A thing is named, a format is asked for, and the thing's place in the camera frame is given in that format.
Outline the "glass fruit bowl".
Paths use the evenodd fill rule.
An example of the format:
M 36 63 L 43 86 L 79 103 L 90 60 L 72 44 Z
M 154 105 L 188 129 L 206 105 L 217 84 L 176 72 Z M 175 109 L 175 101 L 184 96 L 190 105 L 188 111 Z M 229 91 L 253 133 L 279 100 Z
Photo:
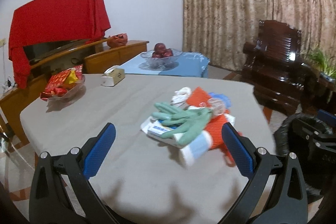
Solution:
M 139 65 L 139 68 L 151 71 L 166 71 L 177 67 L 177 60 L 182 52 L 175 49 L 172 49 L 172 51 L 173 56 L 161 59 L 151 57 L 154 52 L 153 50 L 141 53 L 140 56 L 144 61 Z

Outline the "green rubber glove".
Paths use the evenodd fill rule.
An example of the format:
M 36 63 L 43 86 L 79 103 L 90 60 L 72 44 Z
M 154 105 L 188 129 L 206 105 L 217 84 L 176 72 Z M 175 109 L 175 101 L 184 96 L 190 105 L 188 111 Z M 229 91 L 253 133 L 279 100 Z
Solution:
M 171 139 L 175 134 L 182 134 L 177 141 L 181 146 L 188 145 L 197 138 L 213 117 L 213 111 L 208 107 L 183 110 L 165 102 L 155 103 L 154 106 L 158 112 L 151 114 L 153 118 L 161 120 L 163 126 L 176 126 L 175 129 L 164 132 L 160 138 Z

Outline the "red ornament on cabinet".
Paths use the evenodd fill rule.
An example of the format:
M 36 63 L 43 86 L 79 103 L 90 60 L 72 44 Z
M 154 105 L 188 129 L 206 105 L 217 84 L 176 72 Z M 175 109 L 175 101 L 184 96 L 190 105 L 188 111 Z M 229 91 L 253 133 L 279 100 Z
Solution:
M 106 41 L 110 48 L 125 46 L 127 42 L 128 38 L 126 33 L 109 36 L 108 40 Z

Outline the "blue tablecloth side table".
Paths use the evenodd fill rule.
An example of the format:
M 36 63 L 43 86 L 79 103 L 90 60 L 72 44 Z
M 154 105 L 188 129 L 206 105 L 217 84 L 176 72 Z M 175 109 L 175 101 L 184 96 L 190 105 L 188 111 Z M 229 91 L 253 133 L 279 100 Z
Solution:
M 181 77 L 209 77 L 210 60 L 201 53 L 182 52 L 180 56 L 166 67 L 154 68 L 140 54 L 121 65 L 129 75 L 161 75 Z

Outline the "red apples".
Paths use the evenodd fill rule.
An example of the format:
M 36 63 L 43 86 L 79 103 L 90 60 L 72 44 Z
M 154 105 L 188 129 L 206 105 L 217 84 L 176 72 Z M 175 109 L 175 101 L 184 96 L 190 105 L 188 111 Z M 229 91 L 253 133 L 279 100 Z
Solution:
M 171 48 L 166 48 L 163 43 L 157 43 L 154 46 L 154 52 L 152 53 L 152 58 L 161 59 L 165 57 L 173 56 L 173 51 Z

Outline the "black trash bin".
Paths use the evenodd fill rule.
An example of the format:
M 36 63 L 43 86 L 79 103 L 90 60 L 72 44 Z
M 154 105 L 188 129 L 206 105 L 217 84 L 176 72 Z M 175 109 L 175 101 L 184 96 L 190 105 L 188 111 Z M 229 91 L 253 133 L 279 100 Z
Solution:
M 273 136 L 278 155 L 297 155 L 308 203 L 321 199 L 335 177 L 335 115 L 324 110 L 316 116 L 293 114 Z

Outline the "beige patterned curtain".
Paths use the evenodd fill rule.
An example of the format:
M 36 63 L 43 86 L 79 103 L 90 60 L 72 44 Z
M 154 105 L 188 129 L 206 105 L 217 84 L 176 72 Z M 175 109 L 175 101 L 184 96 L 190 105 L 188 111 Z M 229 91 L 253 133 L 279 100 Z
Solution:
M 257 38 L 260 20 L 300 30 L 304 51 L 335 53 L 335 0 L 183 0 L 183 50 L 239 70 L 243 45 Z

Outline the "blue plastic bag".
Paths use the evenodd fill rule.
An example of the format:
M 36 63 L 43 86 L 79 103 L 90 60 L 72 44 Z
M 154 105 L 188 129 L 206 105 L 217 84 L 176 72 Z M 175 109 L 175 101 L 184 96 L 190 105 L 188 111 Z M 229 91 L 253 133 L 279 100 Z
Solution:
M 232 106 L 231 100 L 224 94 L 218 94 L 218 93 L 210 92 L 209 95 L 212 98 L 216 98 L 216 99 L 221 100 L 224 103 L 224 105 L 227 109 L 229 109 Z

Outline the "white blue medicine box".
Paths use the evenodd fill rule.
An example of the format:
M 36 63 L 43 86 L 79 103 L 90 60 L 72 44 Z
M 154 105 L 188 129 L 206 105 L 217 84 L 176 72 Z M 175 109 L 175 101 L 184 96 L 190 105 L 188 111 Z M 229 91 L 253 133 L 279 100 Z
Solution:
M 185 145 L 178 143 L 179 139 L 183 136 L 182 133 L 174 134 L 173 137 L 163 139 L 162 134 L 172 130 L 170 127 L 161 125 L 159 120 L 155 120 L 152 117 L 147 118 L 140 126 L 141 131 L 144 132 L 149 138 L 152 138 L 162 143 L 172 145 L 177 148 L 183 148 Z

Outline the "tissue box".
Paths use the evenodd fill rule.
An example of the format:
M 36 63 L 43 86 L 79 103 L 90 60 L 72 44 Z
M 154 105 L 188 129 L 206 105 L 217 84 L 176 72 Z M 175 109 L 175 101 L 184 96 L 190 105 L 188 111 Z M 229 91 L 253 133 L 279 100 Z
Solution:
M 101 85 L 113 87 L 125 78 L 125 70 L 118 65 L 108 68 L 101 76 Z

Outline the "red cloth cover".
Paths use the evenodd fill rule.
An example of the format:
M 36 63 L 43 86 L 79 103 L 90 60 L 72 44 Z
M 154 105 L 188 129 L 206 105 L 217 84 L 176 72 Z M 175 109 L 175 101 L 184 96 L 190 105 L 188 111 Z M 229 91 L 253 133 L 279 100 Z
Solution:
M 31 67 L 24 48 L 40 43 L 104 37 L 110 29 L 104 0 L 33 0 L 13 13 L 9 60 L 15 83 L 27 86 Z

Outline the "white squeeze tube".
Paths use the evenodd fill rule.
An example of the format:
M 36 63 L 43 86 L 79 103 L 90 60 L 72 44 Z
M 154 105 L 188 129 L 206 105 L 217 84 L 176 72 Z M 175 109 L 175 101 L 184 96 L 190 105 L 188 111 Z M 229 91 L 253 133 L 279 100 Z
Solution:
M 212 115 L 215 117 L 224 115 L 227 111 L 224 101 L 222 101 L 219 98 L 210 98 L 206 102 L 198 103 L 196 106 L 189 106 L 187 110 L 195 110 L 195 109 L 201 109 L 205 107 L 210 109 L 212 112 Z

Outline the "white blue striped box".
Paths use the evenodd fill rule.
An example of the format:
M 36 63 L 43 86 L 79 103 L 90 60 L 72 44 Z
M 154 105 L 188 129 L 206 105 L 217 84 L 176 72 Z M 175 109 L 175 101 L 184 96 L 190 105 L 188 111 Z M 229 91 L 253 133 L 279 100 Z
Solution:
M 203 130 L 191 143 L 179 150 L 179 159 L 184 167 L 192 166 L 213 145 L 211 135 Z

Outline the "potted green plant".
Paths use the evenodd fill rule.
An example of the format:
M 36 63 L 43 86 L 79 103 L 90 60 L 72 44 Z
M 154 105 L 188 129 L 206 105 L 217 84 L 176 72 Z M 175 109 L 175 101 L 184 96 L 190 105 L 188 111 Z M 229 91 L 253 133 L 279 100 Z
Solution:
M 335 55 L 316 47 L 307 51 L 306 58 L 325 76 L 335 79 Z

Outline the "orange foam fruit net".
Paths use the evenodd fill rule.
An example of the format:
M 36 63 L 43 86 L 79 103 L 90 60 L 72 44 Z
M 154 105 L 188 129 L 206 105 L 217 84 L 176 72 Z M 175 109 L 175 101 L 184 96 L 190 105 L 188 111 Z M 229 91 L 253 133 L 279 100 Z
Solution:
M 205 131 L 209 133 L 212 139 L 210 149 L 220 149 L 224 154 L 224 160 L 228 166 L 235 166 L 235 161 L 228 151 L 222 138 L 222 127 L 228 122 L 227 117 L 222 114 L 212 118 L 205 127 Z

